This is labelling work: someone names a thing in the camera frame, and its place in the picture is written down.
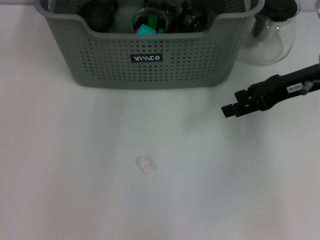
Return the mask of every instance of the basket perforated holes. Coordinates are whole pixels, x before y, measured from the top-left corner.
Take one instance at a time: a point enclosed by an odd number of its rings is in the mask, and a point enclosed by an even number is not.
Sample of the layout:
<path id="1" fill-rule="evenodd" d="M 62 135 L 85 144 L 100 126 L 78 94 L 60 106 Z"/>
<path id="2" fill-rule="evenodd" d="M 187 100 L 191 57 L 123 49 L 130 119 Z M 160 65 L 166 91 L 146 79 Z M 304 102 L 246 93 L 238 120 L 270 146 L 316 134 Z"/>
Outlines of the basket perforated holes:
<path id="1" fill-rule="evenodd" d="M 77 0 L 56 0 L 55 14 L 76 14 Z"/>
<path id="2" fill-rule="evenodd" d="M 166 82 L 211 79 L 218 69 L 221 47 L 202 40 L 146 41 L 88 39 L 78 48 L 83 70 L 96 81 Z M 130 54 L 163 51 L 164 62 L 131 63 Z"/>

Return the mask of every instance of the white label sticker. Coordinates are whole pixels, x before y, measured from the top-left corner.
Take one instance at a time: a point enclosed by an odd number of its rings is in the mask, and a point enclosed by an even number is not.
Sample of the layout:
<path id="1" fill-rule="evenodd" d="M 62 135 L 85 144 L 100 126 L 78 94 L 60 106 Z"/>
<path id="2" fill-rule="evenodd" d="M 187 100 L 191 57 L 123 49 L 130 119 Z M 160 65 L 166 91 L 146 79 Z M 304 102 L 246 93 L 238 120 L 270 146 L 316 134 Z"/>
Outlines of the white label sticker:
<path id="1" fill-rule="evenodd" d="M 296 85 L 288 86 L 286 89 L 287 89 L 288 93 L 293 93 L 293 92 L 298 91 L 302 88 L 303 88 L 303 86 L 302 86 L 302 83 L 300 82 Z"/>

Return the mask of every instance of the basket logo label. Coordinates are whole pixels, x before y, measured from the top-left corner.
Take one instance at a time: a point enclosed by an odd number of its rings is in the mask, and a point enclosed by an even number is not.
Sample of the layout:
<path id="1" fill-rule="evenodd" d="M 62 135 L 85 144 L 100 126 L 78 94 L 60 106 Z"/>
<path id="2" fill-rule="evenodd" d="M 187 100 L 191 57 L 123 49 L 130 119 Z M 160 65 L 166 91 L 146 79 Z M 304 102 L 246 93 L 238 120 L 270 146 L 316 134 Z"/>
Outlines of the basket logo label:
<path id="1" fill-rule="evenodd" d="M 132 63 L 162 62 L 164 60 L 162 53 L 131 54 L 130 58 Z"/>

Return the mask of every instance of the white table surface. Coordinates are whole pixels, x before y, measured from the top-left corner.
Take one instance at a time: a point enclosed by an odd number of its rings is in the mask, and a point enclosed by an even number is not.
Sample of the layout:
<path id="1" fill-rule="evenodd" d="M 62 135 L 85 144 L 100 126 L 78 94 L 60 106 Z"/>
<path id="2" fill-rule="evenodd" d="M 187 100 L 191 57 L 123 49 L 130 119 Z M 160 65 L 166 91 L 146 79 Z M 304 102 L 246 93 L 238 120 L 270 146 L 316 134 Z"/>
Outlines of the white table surface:
<path id="1" fill-rule="evenodd" d="M 0 6 L 0 239 L 319 240 L 320 92 L 221 111 L 318 63 L 320 20 L 297 26 L 284 60 L 236 62 L 217 87 L 95 89 L 74 82 L 32 6 Z"/>

